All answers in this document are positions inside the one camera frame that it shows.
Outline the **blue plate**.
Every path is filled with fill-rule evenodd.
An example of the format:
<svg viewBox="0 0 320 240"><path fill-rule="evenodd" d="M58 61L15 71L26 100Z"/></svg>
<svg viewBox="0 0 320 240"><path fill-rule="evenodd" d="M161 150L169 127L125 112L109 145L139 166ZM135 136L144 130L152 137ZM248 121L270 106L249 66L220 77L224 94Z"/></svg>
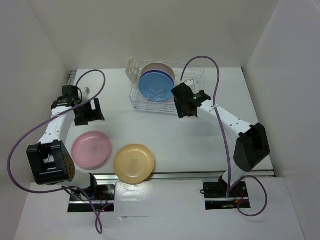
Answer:
<svg viewBox="0 0 320 240"><path fill-rule="evenodd" d="M138 83L140 93L153 102L164 102L170 99L174 86L170 77L158 72L142 76Z"/></svg>

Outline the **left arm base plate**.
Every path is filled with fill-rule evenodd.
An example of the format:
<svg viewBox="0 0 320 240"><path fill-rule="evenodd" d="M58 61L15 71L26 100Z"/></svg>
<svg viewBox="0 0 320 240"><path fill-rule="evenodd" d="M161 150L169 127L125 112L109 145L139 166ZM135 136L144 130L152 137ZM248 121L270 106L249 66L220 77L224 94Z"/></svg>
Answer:
<svg viewBox="0 0 320 240"><path fill-rule="evenodd" d="M99 184L95 187L96 192L85 189L97 212L113 212L115 207L116 184ZM68 190L69 202L68 213L92 213L93 209L89 200L77 189Z"/></svg>

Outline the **pink plate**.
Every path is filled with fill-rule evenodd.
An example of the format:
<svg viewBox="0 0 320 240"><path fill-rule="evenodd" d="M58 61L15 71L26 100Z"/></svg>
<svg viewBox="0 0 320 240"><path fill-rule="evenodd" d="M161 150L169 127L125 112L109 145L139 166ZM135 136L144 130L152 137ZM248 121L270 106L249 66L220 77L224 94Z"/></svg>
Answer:
<svg viewBox="0 0 320 240"><path fill-rule="evenodd" d="M109 138L100 131L89 131L79 136L71 148L74 163L82 169L94 169L102 165L112 151Z"/></svg>

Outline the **white cutlery holder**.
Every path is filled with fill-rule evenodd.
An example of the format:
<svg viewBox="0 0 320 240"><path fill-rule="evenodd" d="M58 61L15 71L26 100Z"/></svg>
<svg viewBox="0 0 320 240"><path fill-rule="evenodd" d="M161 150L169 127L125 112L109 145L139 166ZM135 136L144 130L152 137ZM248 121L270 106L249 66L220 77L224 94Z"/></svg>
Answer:
<svg viewBox="0 0 320 240"><path fill-rule="evenodd" d="M136 76L136 58L130 57L127 60L125 74L128 77L129 81L133 84Z"/></svg>

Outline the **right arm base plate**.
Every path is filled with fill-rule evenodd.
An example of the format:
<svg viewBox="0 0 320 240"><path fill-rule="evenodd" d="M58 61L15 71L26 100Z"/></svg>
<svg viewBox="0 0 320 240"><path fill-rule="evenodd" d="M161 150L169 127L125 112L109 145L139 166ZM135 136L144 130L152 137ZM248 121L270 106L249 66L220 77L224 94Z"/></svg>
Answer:
<svg viewBox="0 0 320 240"><path fill-rule="evenodd" d="M241 203L240 208L251 207L247 185L244 181L234 187L228 197L220 189L218 182L204 182L200 193L204 195L206 210L236 209L239 203Z"/></svg>

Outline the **cream plate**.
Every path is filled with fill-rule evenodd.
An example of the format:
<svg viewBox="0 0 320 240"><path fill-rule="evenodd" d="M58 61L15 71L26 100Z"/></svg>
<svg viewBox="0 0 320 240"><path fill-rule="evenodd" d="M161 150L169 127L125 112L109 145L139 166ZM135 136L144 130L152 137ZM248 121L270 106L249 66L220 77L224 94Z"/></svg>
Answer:
<svg viewBox="0 0 320 240"><path fill-rule="evenodd" d="M169 67L167 64L162 62L151 62L147 64L142 70L141 70L141 77L149 72L149 71L162 71L168 74L173 81L176 79L176 75L171 67Z"/></svg>

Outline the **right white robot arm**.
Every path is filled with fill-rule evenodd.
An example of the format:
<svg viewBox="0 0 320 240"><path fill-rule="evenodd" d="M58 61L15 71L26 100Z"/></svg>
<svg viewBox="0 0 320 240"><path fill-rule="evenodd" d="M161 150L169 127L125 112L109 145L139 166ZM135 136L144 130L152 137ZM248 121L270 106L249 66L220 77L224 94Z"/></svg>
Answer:
<svg viewBox="0 0 320 240"><path fill-rule="evenodd" d="M215 104L203 90L193 93L185 83L171 90L178 117L197 117L219 127L227 155L227 171L219 179L219 192L231 196L240 179L269 154L265 127L251 124Z"/></svg>

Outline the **orange plate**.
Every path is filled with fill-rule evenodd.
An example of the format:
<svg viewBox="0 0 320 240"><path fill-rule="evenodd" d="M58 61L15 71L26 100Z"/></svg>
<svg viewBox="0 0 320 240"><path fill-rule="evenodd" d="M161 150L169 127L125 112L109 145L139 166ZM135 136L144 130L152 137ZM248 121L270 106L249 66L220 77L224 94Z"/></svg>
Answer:
<svg viewBox="0 0 320 240"><path fill-rule="evenodd" d="M127 184L135 185L145 181L153 172L155 157L142 144L129 144L115 155L113 169L116 176Z"/></svg>

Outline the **purple plate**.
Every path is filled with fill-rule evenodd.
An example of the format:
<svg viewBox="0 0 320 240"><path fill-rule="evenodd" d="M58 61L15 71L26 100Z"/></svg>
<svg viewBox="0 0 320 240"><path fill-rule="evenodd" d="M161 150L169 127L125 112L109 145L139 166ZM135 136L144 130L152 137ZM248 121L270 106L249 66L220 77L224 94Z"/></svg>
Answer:
<svg viewBox="0 0 320 240"><path fill-rule="evenodd" d="M142 78L144 76L163 76L169 79L172 83L174 83L173 78L168 73L162 70L149 70L144 72L140 77Z"/></svg>

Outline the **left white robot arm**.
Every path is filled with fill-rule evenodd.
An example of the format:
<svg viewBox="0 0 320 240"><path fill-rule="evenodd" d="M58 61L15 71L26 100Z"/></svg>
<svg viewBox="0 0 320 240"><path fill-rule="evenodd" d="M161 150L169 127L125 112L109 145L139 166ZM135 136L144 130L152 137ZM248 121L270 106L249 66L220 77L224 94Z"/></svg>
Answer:
<svg viewBox="0 0 320 240"><path fill-rule="evenodd" d="M95 177L76 170L65 145L72 124L84 126L105 119L99 99L90 103L89 94L88 87L63 86L62 96L51 105L53 120L38 143L28 146L26 154L38 185L77 186L84 197L93 200L100 191Z"/></svg>

